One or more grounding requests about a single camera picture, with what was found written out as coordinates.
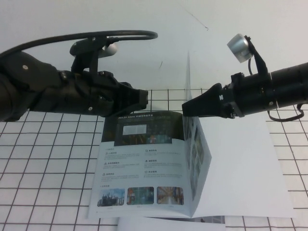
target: robotic arm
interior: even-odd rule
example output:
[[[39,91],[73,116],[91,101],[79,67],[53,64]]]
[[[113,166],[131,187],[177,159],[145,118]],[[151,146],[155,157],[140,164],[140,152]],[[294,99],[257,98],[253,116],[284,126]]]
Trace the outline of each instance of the robotic arm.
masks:
[[[228,47],[242,63],[248,60],[250,76],[243,73],[231,76],[231,83],[212,86],[199,97],[182,105],[184,116],[243,117],[267,111],[278,122],[287,122],[304,116],[301,106],[308,103],[308,63],[269,73],[265,62],[247,36],[236,35]],[[250,61],[255,57],[257,74],[252,74]],[[297,104],[300,114],[287,118],[273,118],[270,110]]]
[[[119,116],[145,109],[148,91],[98,72],[98,59],[115,54],[115,42],[157,37],[150,31],[104,31],[45,38],[0,54],[0,121],[16,121],[28,109],[97,116]],[[71,71],[59,71],[22,50],[52,42],[74,43]]]
[[[97,116],[121,116],[145,109],[148,92],[129,83],[118,82],[107,71],[98,72],[98,59],[115,54],[115,42],[157,37],[151,31],[103,31],[45,38],[25,43],[0,54],[0,121],[16,121],[27,110]],[[75,56],[71,71],[59,71],[22,50],[53,42],[84,39],[73,44]],[[308,103],[308,63],[269,73],[265,62],[247,36],[237,35],[228,47],[240,62],[248,60],[250,76],[231,76],[231,83],[220,83],[182,105],[184,116],[243,117],[278,107]],[[257,74],[250,61],[255,57]]]

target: grid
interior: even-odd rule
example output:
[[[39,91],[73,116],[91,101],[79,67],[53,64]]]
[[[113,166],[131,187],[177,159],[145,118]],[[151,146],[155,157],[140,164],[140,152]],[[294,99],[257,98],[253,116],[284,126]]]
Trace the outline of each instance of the grid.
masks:
[[[192,90],[193,97],[204,90]],[[144,111],[181,112],[184,90],[150,90]],[[308,231],[307,115],[267,121],[296,219],[225,217],[228,231]],[[271,112],[295,115],[293,106]],[[0,123],[0,231],[116,231],[117,218],[86,219],[103,118],[28,112]]]

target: screw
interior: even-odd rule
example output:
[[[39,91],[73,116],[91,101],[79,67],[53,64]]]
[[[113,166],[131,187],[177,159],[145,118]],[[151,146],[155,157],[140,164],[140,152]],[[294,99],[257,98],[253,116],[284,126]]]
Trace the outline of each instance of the screw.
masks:
[[[66,73],[61,72],[60,75],[61,75],[61,77],[62,77],[63,80],[67,80]]]

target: white background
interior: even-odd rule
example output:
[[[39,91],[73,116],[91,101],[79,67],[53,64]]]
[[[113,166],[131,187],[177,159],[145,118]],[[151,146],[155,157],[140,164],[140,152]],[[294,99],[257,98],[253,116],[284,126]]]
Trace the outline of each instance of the white background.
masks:
[[[100,69],[137,88],[182,89],[189,50],[192,88],[207,88],[248,74],[247,63],[239,64],[226,46],[237,33],[252,38],[269,71],[307,62],[307,6],[305,0],[1,0],[0,51],[49,36],[152,30],[158,39],[118,43],[118,53],[101,59]],[[72,43],[28,52],[70,69]]]

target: white paper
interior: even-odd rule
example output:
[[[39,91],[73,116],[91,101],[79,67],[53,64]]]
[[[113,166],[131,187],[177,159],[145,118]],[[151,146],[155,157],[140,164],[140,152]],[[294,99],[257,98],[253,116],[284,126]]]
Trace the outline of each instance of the white paper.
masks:
[[[212,162],[194,217],[294,217],[264,114],[200,120]]]
[[[225,231],[225,224],[156,218],[120,218],[118,231]]]

